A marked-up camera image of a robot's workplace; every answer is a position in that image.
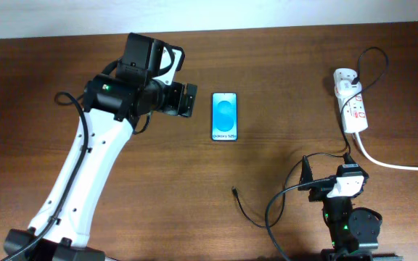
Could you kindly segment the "blue Samsung smartphone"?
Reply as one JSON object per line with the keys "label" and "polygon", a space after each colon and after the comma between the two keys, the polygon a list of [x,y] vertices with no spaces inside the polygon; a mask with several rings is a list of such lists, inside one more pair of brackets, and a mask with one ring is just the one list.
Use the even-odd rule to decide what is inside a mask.
{"label": "blue Samsung smartphone", "polygon": [[237,94],[212,94],[211,138],[213,141],[236,141],[238,137]]}

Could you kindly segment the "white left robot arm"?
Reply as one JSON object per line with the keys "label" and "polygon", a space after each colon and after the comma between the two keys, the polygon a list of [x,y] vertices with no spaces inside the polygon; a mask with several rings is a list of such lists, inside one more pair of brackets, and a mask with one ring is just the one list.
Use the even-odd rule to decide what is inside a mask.
{"label": "white left robot arm", "polygon": [[140,116],[153,112],[191,117],[197,86],[161,78],[132,81],[104,73],[90,80],[83,101],[72,99],[78,129],[46,201],[26,230],[12,229],[7,260],[98,260],[107,255],[88,246],[97,203],[112,166],[138,132]]}

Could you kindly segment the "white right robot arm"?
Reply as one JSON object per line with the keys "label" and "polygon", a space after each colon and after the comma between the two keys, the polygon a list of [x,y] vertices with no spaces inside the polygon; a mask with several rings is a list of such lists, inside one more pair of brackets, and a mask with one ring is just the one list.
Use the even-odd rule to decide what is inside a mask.
{"label": "white right robot arm", "polygon": [[365,207],[354,207],[352,200],[364,192],[369,175],[348,154],[337,172],[313,179],[307,156],[301,161],[300,191],[308,191],[310,202],[323,204],[322,217],[328,227],[332,248],[324,249],[323,260],[402,260],[396,254],[372,252],[379,247],[382,215]]}

